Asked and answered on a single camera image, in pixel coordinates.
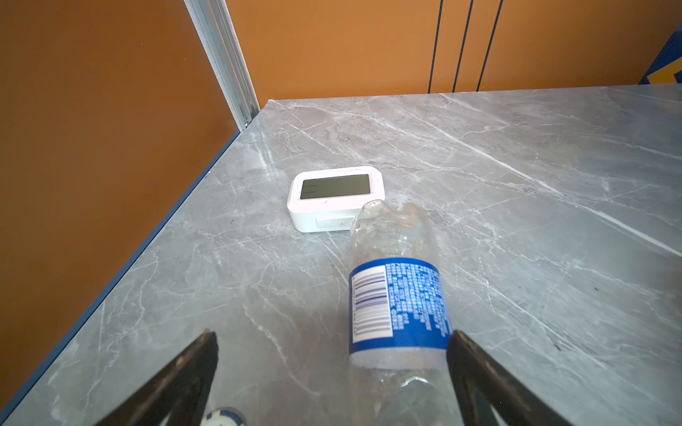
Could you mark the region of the clear bottle blue label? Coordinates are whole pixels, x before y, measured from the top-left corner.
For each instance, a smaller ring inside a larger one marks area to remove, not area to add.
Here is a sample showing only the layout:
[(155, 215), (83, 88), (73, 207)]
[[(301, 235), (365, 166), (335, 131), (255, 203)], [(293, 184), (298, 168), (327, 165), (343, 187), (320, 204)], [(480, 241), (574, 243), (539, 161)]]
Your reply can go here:
[(456, 425), (446, 348), (453, 327), (432, 223), (413, 203), (368, 202), (351, 230), (349, 408), (353, 425)]

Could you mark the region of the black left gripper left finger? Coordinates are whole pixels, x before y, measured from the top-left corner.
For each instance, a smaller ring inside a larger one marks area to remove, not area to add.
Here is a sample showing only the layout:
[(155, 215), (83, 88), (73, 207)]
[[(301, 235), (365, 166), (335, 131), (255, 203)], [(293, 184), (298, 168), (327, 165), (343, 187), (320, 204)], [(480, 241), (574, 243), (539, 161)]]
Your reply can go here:
[(205, 330), (99, 425), (198, 425), (218, 365), (218, 339)]

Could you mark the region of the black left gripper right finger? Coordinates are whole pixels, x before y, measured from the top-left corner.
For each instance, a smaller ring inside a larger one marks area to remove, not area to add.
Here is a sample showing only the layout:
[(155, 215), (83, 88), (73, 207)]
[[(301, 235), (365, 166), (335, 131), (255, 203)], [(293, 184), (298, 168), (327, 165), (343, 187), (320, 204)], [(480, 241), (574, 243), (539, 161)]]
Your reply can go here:
[(465, 425), (570, 426), (466, 333), (449, 338), (447, 362)]

